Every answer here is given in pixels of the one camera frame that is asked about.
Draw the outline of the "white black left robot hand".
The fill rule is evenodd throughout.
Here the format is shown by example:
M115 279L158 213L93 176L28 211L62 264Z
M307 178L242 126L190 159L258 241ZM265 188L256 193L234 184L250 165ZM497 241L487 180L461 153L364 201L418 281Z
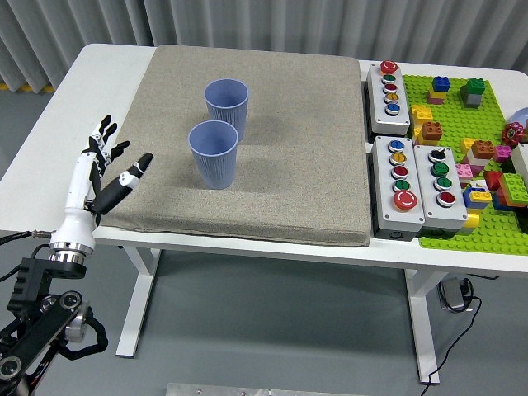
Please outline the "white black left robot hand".
M106 115L79 154L65 201L64 221L50 239L50 260L82 263L92 254L95 248L93 232L101 217L132 192L152 162L153 155L146 153L108 185L101 187L106 169L130 145L128 141L118 144L109 141L117 130L118 124Z

